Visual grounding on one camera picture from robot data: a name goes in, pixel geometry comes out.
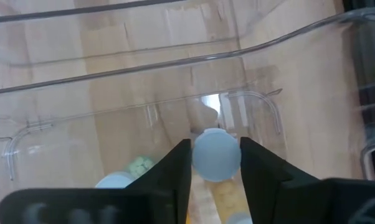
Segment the wooden surface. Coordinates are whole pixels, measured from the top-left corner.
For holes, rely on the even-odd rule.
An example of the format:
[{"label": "wooden surface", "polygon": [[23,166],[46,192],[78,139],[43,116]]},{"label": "wooden surface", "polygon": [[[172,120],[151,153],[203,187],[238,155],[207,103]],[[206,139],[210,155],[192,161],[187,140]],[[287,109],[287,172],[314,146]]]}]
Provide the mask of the wooden surface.
[{"label": "wooden surface", "polygon": [[[100,1],[100,4],[113,3],[116,2]],[[234,7],[243,10],[247,3],[239,1]],[[84,7],[93,3],[62,0],[60,4]],[[246,32],[240,40],[156,52],[90,57],[29,67],[0,63],[0,88],[237,50],[280,37],[342,10],[338,1],[287,0],[252,29],[239,26],[233,30],[232,14],[225,8],[222,10],[222,7],[230,7],[228,1],[208,1],[205,7],[198,7],[200,4],[202,1],[192,1],[186,7],[172,6],[168,9],[168,18],[162,17],[161,10],[154,7],[154,10],[142,8],[124,14],[87,15],[49,23],[32,21],[0,28],[0,46],[16,44],[17,50],[11,59],[19,62],[88,57],[101,51],[133,50]],[[0,0],[0,15],[29,12],[33,6],[37,6],[37,10],[47,10],[47,6],[40,4],[21,7]],[[165,19],[174,24],[160,26]],[[194,22],[180,26],[184,21]],[[157,38],[164,32],[170,32],[172,38]],[[5,144],[0,143],[0,199],[24,187],[93,187],[104,175],[125,169],[136,156],[161,159],[180,139],[192,138],[204,128],[217,126],[237,136],[251,136],[317,177],[361,178],[358,152],[364,146],[363,124],[360,114],[353,111],[358,99],[349,94],[355,91],[356,82],[351,62],[344,55],[342,32],[343,29],[331,34],[320,31],[243,60],[233,58],[123,75],[20,94],[12,96],[12,101],[0,100],[0,114],[15,117],[23,124],[110,111],[59,123],[51,130],[23,139],[17,147],[16,182],[8,179],[6,163],[1,158]],[[49,50],[48,41],[56,50],[43,55]],[[3,54],[0,49],[0,56],[6,56]],[[284,134],[275,132],[269,108],[248,96],[229,99],[220,94],[202,101],[185,99],[150,104],[236,88],[262,93],[282,88],[282,92],[271,99],[280,110]],[[210,105],[214,98],[219,101],[218,109],[222,114],[217,111],[217,105]],[[145,104],[148,105],[117,110]],[[14,126],[0,128],[0,133],[12,135]],[[200,197],[193,197],[193,203]],[[209,208],[217,214],[214,205]],[[197,216],[191,214],[191,219],[194,223]],[[208,220],[219,222],[216,218]]]}]

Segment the light blue ball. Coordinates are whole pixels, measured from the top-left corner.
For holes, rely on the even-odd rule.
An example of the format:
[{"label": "light blue ball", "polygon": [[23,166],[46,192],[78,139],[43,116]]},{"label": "light blue ball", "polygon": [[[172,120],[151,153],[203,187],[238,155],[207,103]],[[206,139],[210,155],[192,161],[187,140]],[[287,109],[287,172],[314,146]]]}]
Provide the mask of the light blue ball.
[{"label": "light blue ball", "polygon": [[221,182],[232,178],[241,160],[239,142],[223,129],[207,129],[194,142],[192,164],[205,180]]}]

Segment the transparent plastic container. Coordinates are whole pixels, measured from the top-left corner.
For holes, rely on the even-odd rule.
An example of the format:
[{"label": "transparent plastic container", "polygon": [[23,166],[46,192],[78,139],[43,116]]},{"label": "transparent plastic container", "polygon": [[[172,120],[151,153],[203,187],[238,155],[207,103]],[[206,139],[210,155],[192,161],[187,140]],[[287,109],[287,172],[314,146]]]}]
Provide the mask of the transparent plastic container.
[{"label": "transparent plastic container", "polygon": [[[357,34],[374,26],[369,8],[245,49],[122,69],[105,57],[101,67],[85,64],[98,73],[1,88],[0,200],[31,187],[94,187],[128,172],[136,158],[159,161],[207,128],[248,136],[318,178],[371,179],[375,129],[359,99],[368,83],[358,82],[352,55]],[[79,69],[69,58],[56,63],[48,62],[60,77]],[[246,212],[240,174],[231,181],[241,202],[235,212]],[[193,172],[192,223],[221,222],[216,188]]]},{"label": "transparent plastic container", "polygon": [[239,39],[281,2],[3,2],[0,88],[238,50]]}]

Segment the clear plastic bin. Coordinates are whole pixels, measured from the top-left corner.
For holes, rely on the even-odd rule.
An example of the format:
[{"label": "clear plastic bin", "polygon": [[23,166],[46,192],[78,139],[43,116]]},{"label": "clear plastic bin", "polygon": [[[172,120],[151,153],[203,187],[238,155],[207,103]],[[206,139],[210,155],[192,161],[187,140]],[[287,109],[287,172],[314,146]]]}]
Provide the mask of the clear plastic bin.
[{"label": "clear plastic bin", "polygon": [[0,88],[238,50],[239,39],[281,2],[1,3],[0,71],[7,81]]},{"label": "clear plastic bin", "polygon": [[[375,9],[363,9],[246,49],[109,72],[114,63],[93,63],[100,73],[2,88],[0,200],[30,187],[94,187],[110,173],[128,172],[136,158],[159,161],[207,128],[248,136],[318,178],[368,177],[363,171],[371,175],[371,163],[361,152],[375,148],[375,133],[369,136],[363,120],[359,91],[366,85],[357,80],[352,54],[355,35],[374,26]],[[59,55],[47,56],[28,62]],[[63,59],[58,66],[71,67],[52,72],[78,70]],[[246,212],[239,176],[232,180],[241,202],[235,212]],[[214,188],[193,172],[192,223],[225,223]]]}]

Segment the yellow object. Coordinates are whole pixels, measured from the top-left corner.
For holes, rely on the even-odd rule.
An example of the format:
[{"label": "yellow object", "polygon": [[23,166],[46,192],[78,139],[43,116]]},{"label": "yellow object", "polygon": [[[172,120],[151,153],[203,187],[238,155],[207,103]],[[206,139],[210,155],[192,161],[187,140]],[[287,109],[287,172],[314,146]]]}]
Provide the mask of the yellow object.
[{"label": "yellow object", "polygon": [[191,224],[189,215],[186,215],[186,224]]},{"label": "yellow object", "polygon": [[219,183],[207,182],[207,184],[211,189],[222,223],[226,223],[235,213],[250,214],[245,195],[233,180]]}]

